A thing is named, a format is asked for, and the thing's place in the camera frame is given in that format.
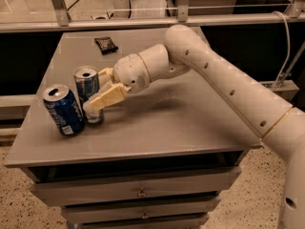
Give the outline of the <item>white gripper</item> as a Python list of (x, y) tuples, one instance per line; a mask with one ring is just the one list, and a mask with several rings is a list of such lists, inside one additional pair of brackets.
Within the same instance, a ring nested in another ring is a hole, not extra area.
[(107, 90), (100, 90), (84, 104), (85, 112), (97, 112), (123, 101), (127, 93), (136, 94), (147, 89), (151, 83), (147, 67), (139, 54), (132, 53), (121, 58), (112, 68), (98, 73), (99, 86), (112, 84)]

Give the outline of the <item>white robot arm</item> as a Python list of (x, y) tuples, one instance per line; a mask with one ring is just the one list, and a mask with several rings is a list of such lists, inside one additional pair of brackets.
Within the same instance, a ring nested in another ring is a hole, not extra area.
[(188, 70), (201, 75), (261, 142), (288, 164), (277, 229), (304, 229), (305, 113), (222, 58), (192, 29), (174, 25), (162, 44), (100, 71), (101, 89), (85, 102), (85, 113), (96, 115), (128, 93)]

